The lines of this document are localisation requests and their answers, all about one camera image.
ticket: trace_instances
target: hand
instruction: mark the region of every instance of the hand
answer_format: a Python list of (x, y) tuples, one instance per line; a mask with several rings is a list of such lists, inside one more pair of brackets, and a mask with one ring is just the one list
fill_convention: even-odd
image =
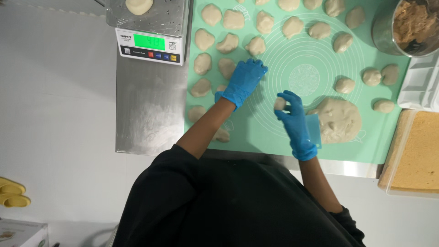
[(314, 158), (317, 155), (317, 147), (309, 139), (302, 99), (288, 90), (278, 93), (277, 96), (291, 103), (291, 105), (285, 107), (285, 111), (289, 111), (289, 114), (277, 110), (274, 111), (274, 114), (276, 114), (278, 120), (284, 122), (285, 129), (291, 139), (290, 145), (293, 148), (293, 156), (300, 161)]
[(252, 94), (261, 78), (268, 72), (261, 60), (256, 62), (250, 58), (246, 63), (240, 61), (233, 72), (229, 85), (224, 92), (215, 93), (215, 103), (224, 97), (236, 105), (234, 111), (242, 106)]

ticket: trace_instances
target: green silicone mat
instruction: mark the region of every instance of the green silicone mat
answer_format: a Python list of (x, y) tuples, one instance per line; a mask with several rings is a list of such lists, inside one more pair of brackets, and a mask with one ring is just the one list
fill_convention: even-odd
[[(358, 136), (351, 142), (323, 145), (318, 154), (320, 159), (384, 163), (401, 108), (396, 106), (392, 113), (383, 114), (373, 111), (372, 107), (380, 99), (396, 102), (410, 59), (384, 54), (373, 45), (372, 20), (381, 2), (382, 0), (369, 0), (366, 4), (360, 0), (348, 0), (346, 11), (331, 18), (324, 12), (324, 3), (310, 11), (301, 2), (298, 9), (286, 12), (279, 8), (277, 0), (271, 0), (262, 6), (256, 6), (254, 0), (246, 0), (243, 4), (238, 4), (236, 0), (194, 0), (185, 131), (192, 126), (187, 119), (190, 108), (202, 105), (209, 109), (214, 104), (213, 93), (203, 98), (192, 97), (189, 93), (192, 86), (202, 77), (212, 82), (213, 91), (218, 85), (227, 84), (228, 81), (218, 70), (219, 59), (231, 58), (236, 63), (248, 59), (250, 55), (244, 47), (253, 37), (260, 36), (265, 40), (267, 49), (256, 58), (261, 59), (269, 67), (269, 71), (245, 104), (224, 123), (223, 128), (230, 132), (230, 142), (212, 142), (209, 148), (291, 156), (289, 138), (283, 124), (273, 113), (276, 94), (291, 90), (302, 97), (305, 112), (314, 109), (325, 97), (348, 100), (360, 110), (363, 126)], [(246, 18), (244, 29), (227, 30), (223, 28), (222, 21), (215, 27), (204, 23), (201, 10), (209, 3), (214, 3), (223, 14), (227, 9), (243, 12)], [(367, 19), (357, 29), (350, 30), (345, 24), (345, 16), (356, 5), (364, 7)], [(273, 31), (268, 35), (261, 35), (256, 29), (256, 16), (261, 10), (275, 17)], [(305, 27), (300, 34), (287, 40), (282, 33), (282, 25), (291, 16), (299, 17)], [(317, 21), (331, 25), (329, 38), (315, 40), (309, 37), (308, 28)], [(195, 32), (199, 28), (213, 34), (216, 43), (221, 42), (229, 32), (240, 38), (238, 49), (230, 54), (224, 55), (217, 51), (216, 43), (206, 51), (212, 57), (212, 70), (205, 76), (200, 76), (193, 70), (195, 58), (203, 53), (194, 41)], [(336, 54), (332, 44), (340, 32), (352, 34), (354, 42), (345, 53)], [(368, 87), (362, 82), (365, 68), (375, 67), (381, 70), (391, 63), (400, 67), (397, 84), (388, 87), (381, 83), (376, 87)], [(334, 90), (335, 82), (343, 76), (356, 82), (354, 91), (347, 95)]]

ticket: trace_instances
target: white floor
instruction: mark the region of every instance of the white floor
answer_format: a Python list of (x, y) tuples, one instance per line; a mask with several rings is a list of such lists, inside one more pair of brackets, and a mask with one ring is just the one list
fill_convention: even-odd
[[(0, 33), (0, 176), (32, 200), (0, 216), (48, 222), (52, 244), (101, 246), (154, 159), (115, 153), (114, 30), (103, 18), (6, 5)], [(367, 246), (438, 246), (439, 200), (390, 197), (376, 179), (327, 178)]]

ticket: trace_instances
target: digital scale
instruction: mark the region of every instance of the digital scale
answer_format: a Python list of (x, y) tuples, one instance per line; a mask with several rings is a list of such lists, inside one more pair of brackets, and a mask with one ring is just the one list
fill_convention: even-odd
[(115, 27), (123, 57), (183, 65), (192, 0), (156, 0), (143, 15), (132, 14), (125, 0), (107, 0), (107, 24)]

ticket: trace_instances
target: dough ball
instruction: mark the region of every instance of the dough ball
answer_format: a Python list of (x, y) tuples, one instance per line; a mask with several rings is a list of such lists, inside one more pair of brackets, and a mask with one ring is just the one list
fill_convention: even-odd
[(135, 15), (145, 14), (154, 3), (153, 0), (126, 0), (125, 5), (128, 10)]
[(391, 100), (383, 99), (374, 104), (374, 111), (382, 113), (391, 113), (395, 108), (395, 103)]
[(265, 41), (259, 37), (254, 37), (245, 49), (250, 52), (250, 54), (255, 57), (265, 52)]
[(361, 130), (357, 106), (346, 100), (325, 98), (308, 115), (318, 114), (322, 143), (343, 143), (353, 140)]
[(367, 86), (375, 87), (381, 82), (381, 73), (377, 69), (368, 69), (363, 74), (363, 82)]
[(226, 80), (232, 78), (233, 72), (236, 69), (235, 62), (230, 58), (222, 58), (218, 61), (218, 68)]
[(283, 111), (287, 105), (287, 101), (282, 97), (277, 97), (274, 102), (274, 110)]
[(384, 77), (383, 83), (386, 86), (392, 86), (398, 81), (399, 67), (396, 64), (387, 65), (382, 71), (381, 75)]
[(270, 2), (270, 0), (256, 0), (256, 5), (264, 5), (266, 3)]
[(221, 21), (223, 14), (217, 6), (208, 4), (201, 11), (201, 18), (203, 18), (203, 21), (208, 25), (215, 26), (219, 21)]
[(287, 37), (287, 39), (291, 39), (294, 35), (299, 34), (303, 29), (303, 21), (301, 21), (298, 17), (289, 18), (282, 27), (282, 32)]
[(215, 37), (205, 29), (195, 32), (195, 44), (201, 51), (207, 51), (215, 43)]
[(341, 34), (334, 42), (334, 51), (336, 53), (345, 52), (354, 42), (354, 37), (348, 33)]
[(223, 41), (216, 44), (216, 49), (219, 50), (222, 54), (229, 54), (232, 51), (236, 50), (238, 44), (239, 44), (238, 35), (233, 35), (228, 33)]
[(335, 84), (335, 90), (341, 94), (348, 94), (355, 88), (355, 81), (349, 78), (341, 78)]
[(195, 98), (206, 96), (212, 85), (210, 81), (206, 78), (201, 78), (195, 85), (191, 88), (191, 95)]
[(345, 0), (328, 0), (325, 3), (325, 10), (331, 17), (339, 16), (346, 10)]
[(227, 88), (227, 85), (224, 84), (220, 84), (217, 88), (216, 88), (216, 92), (224, 92)]
[(366, 13), (364, 12), (363, 7), (356, 6), (346, 15), (346, 25), (350, 29), (354, 29), (359, 27), (366, 20)]
[(273, 28), (273, 25), (274, 25), (274, 17), (265, 13), (264, 11), (258, 13), (258, 16), (256, 18), (256, 29), (261, 34), (271, 33), (271, 29)]
[(331, 34), (331, 26), (324, 22), (317, 22), (308, 30), (309, 36), (314, 39), (324, 39)]
[(205, 75), (212, 69), (212, 58), (207, 53), (202, 53), (194, 60), (194, 71), (198, 75)]
[(204, 114), (206, 114), (206, 108), (203, 106), (194, 106), (187, 112), (187, 117), (189, 121), (195, 123), (197, 122)]
[(224, 13), (223, 26), (226, 29), (243, 29), (245, 25), (244, 15), (240, 11), (227, 10)]
[(220, 141), (220, 142), (230, 142), (230, 134), (225, 129), (219, 128), (215, 135), (212, 138), (212, 142), (214, 141)]
[(300, 0), (279, 0), (277, 4), (281, 9), (291, 12), (299, 7)]
[(322, 5), (323, 0), (303, 0), (303, 5), (309, 10), (315, 10)]

